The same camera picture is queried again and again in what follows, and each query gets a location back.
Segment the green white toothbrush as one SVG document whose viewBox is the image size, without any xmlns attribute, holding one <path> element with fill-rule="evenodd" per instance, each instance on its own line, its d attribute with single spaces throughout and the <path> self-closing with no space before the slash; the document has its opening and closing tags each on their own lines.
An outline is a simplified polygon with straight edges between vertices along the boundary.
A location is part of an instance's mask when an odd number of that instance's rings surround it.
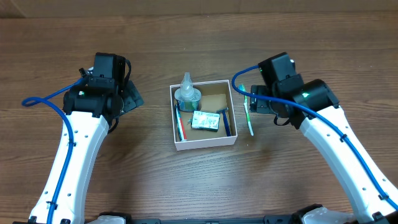
<svg viewBox="0 0 398 224">
<path fill-rule="evenodd" d="M 246 92 L 246 89 L 245 89 L 244 85 L 240 84 L 238 86 L 238 88 L 239 88 L 239 90 Z M 249 116 L 249 110 L 248 110 L 248 97 L 246 95 L 244 95 L 243 106 L 244 106 L 244 111 L 245 111 L 245 114 L 246 114 L 246 121 L 247 121 L 247 124 L 248 124 L 248 129 L 249 129 L 250 135 L 254 136 L 254 132 L 252 130 L 251 119 L 250 119 L 250 116 Z"/>
</svg>

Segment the blue disposable razor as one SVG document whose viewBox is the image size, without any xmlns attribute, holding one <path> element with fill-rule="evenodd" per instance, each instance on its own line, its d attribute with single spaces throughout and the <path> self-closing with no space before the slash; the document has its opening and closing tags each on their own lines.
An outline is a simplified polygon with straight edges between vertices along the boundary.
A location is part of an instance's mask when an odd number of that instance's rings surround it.
<svg viewBox="0 0 398 224">
<path fill-rule="evenodd" d="M 227 119 L 227 116 L 226 116 L 226 112 L 227 111 L 228 111 L 228 107 L 226 107 L 224 109 L 220 109 L 216 113 L 223 115 L 223 123 L 224 123 L 224 128 L 225 128 L 225 131 L 226 131 L 226 135 L 227 135 L 227 137 L 230 137 L 231 136 L 231 131 L 230 131 L 228 119 Z"/>
</svg>

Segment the green white soap bar pack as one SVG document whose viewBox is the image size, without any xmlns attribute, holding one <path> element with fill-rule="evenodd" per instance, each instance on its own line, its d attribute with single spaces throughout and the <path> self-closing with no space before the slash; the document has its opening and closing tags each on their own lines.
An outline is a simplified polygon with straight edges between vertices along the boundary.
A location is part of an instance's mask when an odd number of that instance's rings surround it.
<svg viewBox="0 0 398 224">
<path fill-rule="evenodd" d="M 194 111 L 191 127 L 192 129 L 202 129 L 217 132 L 220 126 L 220 115 L 218 113 L 208 113 Z"/>
</svg>

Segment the clear soap pump bottle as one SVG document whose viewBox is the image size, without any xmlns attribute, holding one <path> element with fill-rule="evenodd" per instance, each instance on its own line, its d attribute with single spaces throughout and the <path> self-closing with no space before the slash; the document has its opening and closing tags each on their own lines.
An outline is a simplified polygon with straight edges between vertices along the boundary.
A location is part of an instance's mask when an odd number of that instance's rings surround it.
<svg viewBox="0 0 398 224">
<path fill-rule="evenodd" d="M 174 98 L 177 100 L 180 111 L 194 112 L 200 110 L 201 92 L 193 86 L 189 72 L 185 72 L 180 88 L 174 93 Z"/>
</svg>

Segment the teal toothpaste tube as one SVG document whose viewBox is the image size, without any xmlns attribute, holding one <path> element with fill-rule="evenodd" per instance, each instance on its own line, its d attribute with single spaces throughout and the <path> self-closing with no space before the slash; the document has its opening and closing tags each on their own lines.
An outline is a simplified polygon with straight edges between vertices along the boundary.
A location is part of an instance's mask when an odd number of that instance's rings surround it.
<svg viewBox="0 0 398 224">
<path fill-rule="evenodd" d="M 182 117 L 180 115 L 180 111 L 179 111 L 179 108 L 177 105 L 175 105 L 175 114 L 176 114 L 176 118 L 177 118 L 177 126 L 178 126 L 178 132 L 180 135 L 180 140 L 181 140 L 181 142 L 184 142 L 187 140 L 187 137 L 186 137 L 185 129 L 183 127 Z"/>
</svg>

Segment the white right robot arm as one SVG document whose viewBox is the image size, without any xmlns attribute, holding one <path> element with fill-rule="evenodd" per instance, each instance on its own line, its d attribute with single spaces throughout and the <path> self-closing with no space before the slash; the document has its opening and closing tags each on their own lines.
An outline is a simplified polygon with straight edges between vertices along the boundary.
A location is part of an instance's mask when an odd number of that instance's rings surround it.
<svg viewBox="0 0 398 224">
<path fill-rule="evenodd" d="M 397 222 L 397 187 L 380 171 L 350 128 L 340 102 L 319 79 L 305 83 L 285 52 L 255 66 L 250 110 L 284 118 L 318 149 L 338 179 L 356 223 Z"/>
</svg>

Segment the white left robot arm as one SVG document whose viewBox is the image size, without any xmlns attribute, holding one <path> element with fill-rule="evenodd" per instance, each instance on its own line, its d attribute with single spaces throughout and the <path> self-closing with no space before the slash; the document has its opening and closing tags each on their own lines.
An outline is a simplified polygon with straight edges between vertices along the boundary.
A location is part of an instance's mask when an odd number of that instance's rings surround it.
<svg viewBox="0 0 398 224">
<path fill-rule="evenodd" d="M 63 121 L 52 169 L 28 223 L 84 223 L 98 151 L 120 117 L 144 103 L 130 79 L 131 70 L 125 57 L 98 52 L 93 67 L 81 68 L 81 77 L 74 84 L 43 98 L 22 101 L 25 107 L 43 103 Z"/>
</svg>

